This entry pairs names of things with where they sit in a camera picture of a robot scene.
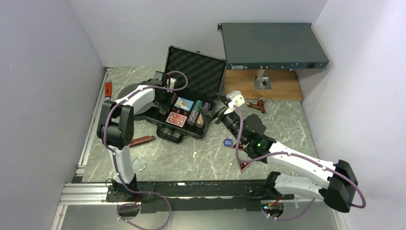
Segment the orange poker chip stack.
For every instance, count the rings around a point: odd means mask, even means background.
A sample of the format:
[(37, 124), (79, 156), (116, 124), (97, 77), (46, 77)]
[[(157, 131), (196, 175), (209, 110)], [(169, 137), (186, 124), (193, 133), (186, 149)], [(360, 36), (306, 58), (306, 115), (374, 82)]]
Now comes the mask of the orange poker chip stack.
[(172, 97), (172, 99), (171, 99), (171, 104), (172, 104), (172, 105), (175, 104), (177, 98), (178, 98), (178, 95), (177, 95), (176, 93), (174, 93), (174, 94), (173, 94), (173, 97)]

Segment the black poker set case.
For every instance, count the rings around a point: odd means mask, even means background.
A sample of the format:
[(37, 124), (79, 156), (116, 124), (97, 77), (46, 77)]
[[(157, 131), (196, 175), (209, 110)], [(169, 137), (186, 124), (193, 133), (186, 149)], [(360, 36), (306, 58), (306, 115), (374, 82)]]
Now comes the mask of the black poker set case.
[[(181, 91), (175, 93), (178, 97), (186, 98), (196, 102), (210, 103), (212, 108), (215, 106), (216, 94), (220, 92), (220, 87), (226, 72), (225, 59), (201, 54), (198, 51), (190, 51), (184, 48), (170, 46), (165, 65), (165, 71), (181, 71), (188, 78), (188, 85)], [(190, 136), (196, 139), (202, 139), (206, 132), (206, 126), (198, 128), (184, 124), (178, 127), (166, 122), (166, 119), (174, 105), (170, 105), (169, 111), (162, 115), (159, 109), (152, 107), (145, 114), (146, 121), (157, 126), (157, 136), (174, 143), (181, 143), (184, 136)], [(183, 115), (184, 110), (177, 108), (177, 113)]]

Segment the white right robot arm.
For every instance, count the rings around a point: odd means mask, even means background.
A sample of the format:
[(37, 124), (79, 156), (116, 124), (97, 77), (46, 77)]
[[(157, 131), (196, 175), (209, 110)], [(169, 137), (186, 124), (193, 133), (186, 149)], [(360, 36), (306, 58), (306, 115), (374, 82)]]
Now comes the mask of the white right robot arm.
[(257, 114), (244, 117), (241, 106), (245, 99), (240, 91), (217, 94), (224, 104), (220, 110), (198, 109), (204, 124), (222, 123), (236, 138), (235, 157), (239, 163), (273, 162), (290, 168), (299, 176), (271, 172), (264, 184), (264, 194), (270, 199), (283, 195), (299, 195), (322, 200), (330, 208), (348, 213), (351, 208), (363, 209), (366, 199), (358, 187), (351, 165), (344, 160), (324, 161), (293, 150), (265, 135), (266, 126)]

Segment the grey poker chip stack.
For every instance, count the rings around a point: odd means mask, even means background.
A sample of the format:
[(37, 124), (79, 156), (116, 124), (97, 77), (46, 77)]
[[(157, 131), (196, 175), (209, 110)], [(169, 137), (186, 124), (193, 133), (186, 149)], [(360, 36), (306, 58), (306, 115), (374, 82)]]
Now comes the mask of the grey poker chip stack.
[(167, 113), (167, 111), (165, 109), (160, 109), (159, 110), (160, 114), (165, 115)]

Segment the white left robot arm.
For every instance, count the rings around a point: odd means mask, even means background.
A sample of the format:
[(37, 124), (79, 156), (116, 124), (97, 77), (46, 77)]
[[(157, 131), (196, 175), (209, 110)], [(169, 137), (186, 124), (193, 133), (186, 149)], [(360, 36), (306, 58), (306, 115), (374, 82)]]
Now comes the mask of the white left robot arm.
[(123, 98), (106, 100), (102, 104), (97, 137), (110, 155), (114, 168), (113, 187), (125, 201), (134, 200), (139, 193), (130, 158), (134, 116), (159, 105), (159, 94), (181, 91), (188, 85), (188, 78), (181, 71), (170, 71), (164, 73), (163, 77), (163, 81), (144, 81)]

